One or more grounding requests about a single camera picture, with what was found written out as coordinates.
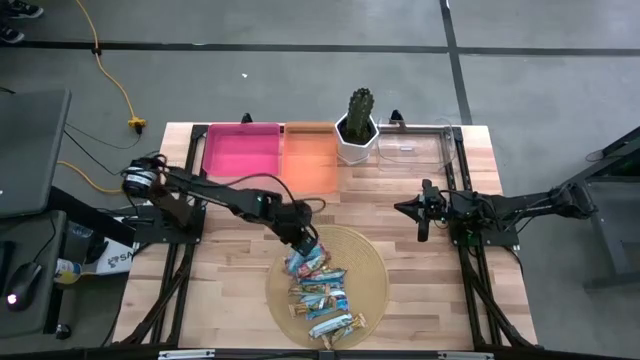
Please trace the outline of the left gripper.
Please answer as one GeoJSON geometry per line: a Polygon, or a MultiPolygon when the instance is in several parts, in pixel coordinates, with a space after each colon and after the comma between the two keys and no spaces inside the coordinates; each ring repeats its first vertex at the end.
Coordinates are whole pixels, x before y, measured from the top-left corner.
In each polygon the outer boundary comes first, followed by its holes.
{"type": "Polygon", "coordinates": [[[282,243],[294,245],[296,252],[307,256],[318,242],[307,230],[311,217],[311,207],[302,200],[279,204],[275,207],[272,232],[282,243]]]}

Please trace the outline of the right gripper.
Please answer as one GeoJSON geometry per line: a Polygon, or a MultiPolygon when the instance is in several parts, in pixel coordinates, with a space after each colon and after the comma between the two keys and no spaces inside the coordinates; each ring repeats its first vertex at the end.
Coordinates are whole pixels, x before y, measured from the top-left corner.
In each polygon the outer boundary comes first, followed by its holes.
{"type": "Polygon", "coordinates": [[[418,221],[419,242],[428,240],[431,221],[442,221],[447,218],[447,200],[429,179],[422,180],[422,194],[419,197],[395,203],[394,207],[410,219],[418,221]]]}

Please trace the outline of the chocolate chip granola bar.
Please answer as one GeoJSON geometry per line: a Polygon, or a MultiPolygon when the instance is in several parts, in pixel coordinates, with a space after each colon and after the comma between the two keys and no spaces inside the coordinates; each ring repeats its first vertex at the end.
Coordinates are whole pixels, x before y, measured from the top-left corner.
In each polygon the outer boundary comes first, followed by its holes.
{"type": "Polygon", "coordinates": [[[297,269],[299,278],[309,277],[313,272],[319,270],[330,259],[330,253],[322,244],[316,245],[311,253],[305,258],[303,264],[297,269]]]}
{"type": "Polygon", "coordinates": [[[296,250],[290,250],[285,258],[285,270],[288,274],[294,274],[305,262],[308,262],[322,254],[323,250],[319,245],[315,246],[308,255],[301,255],[296,250]]]}

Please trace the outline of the oatmeal raisin granola bar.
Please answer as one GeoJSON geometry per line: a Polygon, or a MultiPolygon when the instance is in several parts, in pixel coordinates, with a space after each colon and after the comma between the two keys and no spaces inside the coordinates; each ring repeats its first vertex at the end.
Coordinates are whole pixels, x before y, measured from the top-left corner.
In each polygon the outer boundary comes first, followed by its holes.
{"type": "Polygon", "coordinates": [[[311,273],[307,277],[299,278],[298,283],[301,285],[343,285],[345,275],[346,270],[344,269],[324,269],[311,273]]]}

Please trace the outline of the white-labelled peanut butter granola bar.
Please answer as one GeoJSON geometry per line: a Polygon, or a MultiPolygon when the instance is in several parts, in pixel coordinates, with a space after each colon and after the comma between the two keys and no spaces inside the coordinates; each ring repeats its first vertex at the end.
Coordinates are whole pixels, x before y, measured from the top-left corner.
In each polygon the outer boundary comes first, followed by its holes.
{"type": "Polygon", "coordinates": [[[330,307],[337,301],[346,300],[346,293],[343,291],[335,291],[329,294],[311,294],[303,296],[299,302],[309,307],[324,308],[330,307]]]}

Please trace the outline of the clear plastic bin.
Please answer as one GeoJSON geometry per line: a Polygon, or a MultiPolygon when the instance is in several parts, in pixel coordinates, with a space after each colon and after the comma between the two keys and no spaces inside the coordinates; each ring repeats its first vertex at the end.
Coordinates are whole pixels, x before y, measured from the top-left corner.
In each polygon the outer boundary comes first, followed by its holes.
{"type": "Polygon", "coordinates": [[[456,158],[454,127],[446,118],[427,125],[380,118],[376,125],[376,160],[381,171],[438,172],[456,158]]]}

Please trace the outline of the round woven placemat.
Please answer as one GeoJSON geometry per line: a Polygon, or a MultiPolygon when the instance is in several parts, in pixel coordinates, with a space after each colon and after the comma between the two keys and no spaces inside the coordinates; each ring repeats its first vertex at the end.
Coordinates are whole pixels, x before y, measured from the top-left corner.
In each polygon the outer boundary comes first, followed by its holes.
{"type": "Polygon", "coordinates": [[[364,235],[337,225],[321,225],[318,230],[319,244],[330,253],[330,259],[317,271],[346,270],[343,292],[346,293],[349,310],[337,311],[313,320],[306,320],[303,316],[292,318],[288,305],[300,303],[302,297],[288,295],[289,288],[299,284],[299,277],[297,272],[286,272],[287,255],[277,259],[268,272],[267,305],[285,336],[310,349],[326,349],[321,337],[309,337],[308,332],[313,326],[340,315],[352,314],[354,319],[358,313],[363,313],[368,327],[338,341],[332,349],[346,350],[364,341],[382,320],[389,299],[389,276],[382,257],[364,235]]]}

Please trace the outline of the orange plastic bin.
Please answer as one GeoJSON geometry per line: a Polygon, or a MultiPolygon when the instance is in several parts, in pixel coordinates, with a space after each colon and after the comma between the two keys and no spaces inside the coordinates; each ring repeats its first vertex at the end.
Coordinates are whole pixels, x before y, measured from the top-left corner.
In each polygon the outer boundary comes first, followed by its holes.
{"type": "Polygon", "coordinates": [[[330,194],[337,189],[337,140],[330,122],[284,125],[281,177],[297,194],[330,194]]]}

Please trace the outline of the green cactus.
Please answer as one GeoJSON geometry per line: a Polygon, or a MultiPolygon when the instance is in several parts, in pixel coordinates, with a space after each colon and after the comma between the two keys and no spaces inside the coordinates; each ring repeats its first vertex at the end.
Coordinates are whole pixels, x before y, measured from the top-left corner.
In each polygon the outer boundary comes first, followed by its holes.
{"type": "Polygon", "coordinates": [[[359,88],[351,96],[344,130],[347,142],[364,145],[371,138],[369,118],[374,97],[368,88],[359,88]]]}

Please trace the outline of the white printed box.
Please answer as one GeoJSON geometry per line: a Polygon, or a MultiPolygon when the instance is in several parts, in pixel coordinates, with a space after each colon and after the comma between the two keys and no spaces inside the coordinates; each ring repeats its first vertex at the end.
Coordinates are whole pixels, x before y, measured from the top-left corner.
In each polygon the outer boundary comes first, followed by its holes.
{"type": "Polygon", "coordinates": [[[106,249],[90,266],[95,275],[106,276],[128,273],[131,270],[136,248],[123,245],[109,238],[105,240],[106,249]]]}

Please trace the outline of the black computer mouse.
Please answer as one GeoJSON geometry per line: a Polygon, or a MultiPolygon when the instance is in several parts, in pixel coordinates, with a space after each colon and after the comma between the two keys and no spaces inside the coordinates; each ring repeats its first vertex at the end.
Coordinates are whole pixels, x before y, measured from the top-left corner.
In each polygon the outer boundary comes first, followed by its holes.
{"type": "Polygon", "coordinates": [[[42,266],[36,262],[24,263],[15,270],[6,289],[9,311],[24,311],[32,304],[41,275],[42,266]]]}

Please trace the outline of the dark side desk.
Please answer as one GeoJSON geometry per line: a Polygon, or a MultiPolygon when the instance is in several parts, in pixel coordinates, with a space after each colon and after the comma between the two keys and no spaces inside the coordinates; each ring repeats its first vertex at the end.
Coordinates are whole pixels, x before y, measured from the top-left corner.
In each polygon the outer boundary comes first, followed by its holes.
{"type": "Polygon", "coordinates": [[[60,302],[54,289],[54,273],[61,248],[65,244],[67,216],[61,211],[0,220],[0,243],[13,247],[7,257],[6,275],[0,277],[0,339],[55,328],[50,308],[60,302]],[[36,262],[42,266],[32,304],[24,311],[11,312],[6,304],[8,281],[22,264],[36,262]]]}

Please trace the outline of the dark grey laptop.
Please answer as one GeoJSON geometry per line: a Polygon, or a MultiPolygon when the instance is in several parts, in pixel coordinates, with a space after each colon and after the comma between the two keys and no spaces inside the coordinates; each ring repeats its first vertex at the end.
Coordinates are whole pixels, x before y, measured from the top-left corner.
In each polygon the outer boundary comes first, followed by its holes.
{"type": "Polygon", "coordinates": [[[46,208],[70,101],[62,89],[0,95],[0,219],[46,208]]]}

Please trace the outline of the person's shoe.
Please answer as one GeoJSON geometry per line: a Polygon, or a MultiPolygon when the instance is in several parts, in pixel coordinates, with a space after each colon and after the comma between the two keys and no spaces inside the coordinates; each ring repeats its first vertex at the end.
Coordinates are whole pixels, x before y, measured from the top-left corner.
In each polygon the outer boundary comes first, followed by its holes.
{"type": "Polygon", "coordinates": [[[9,25],[0,25],[0,41],[7,44],[17,44],[24,40],[25,35],[10,27],[9,25]]]}
{"type": "Polygon", "coordinates": [[[35,19],[42,16],[42,7],[25,0],[0,0],[0,17],[11,19],[35,19]]]}

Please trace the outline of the silver metal bracket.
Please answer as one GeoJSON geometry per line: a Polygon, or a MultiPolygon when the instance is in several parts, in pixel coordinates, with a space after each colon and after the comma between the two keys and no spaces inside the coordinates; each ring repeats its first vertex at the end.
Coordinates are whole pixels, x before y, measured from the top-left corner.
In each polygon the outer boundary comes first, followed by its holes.
{"type": "Polygon", "coordinates": [[[492,353],[467,351],[439,351],[438,360],[495,360],[492,353]]]}
{"type": "Polygon", "coordinates": [[[215,355],[214,349],[176,349],[160,351],[157,360],[208,360],[215,355]]]}

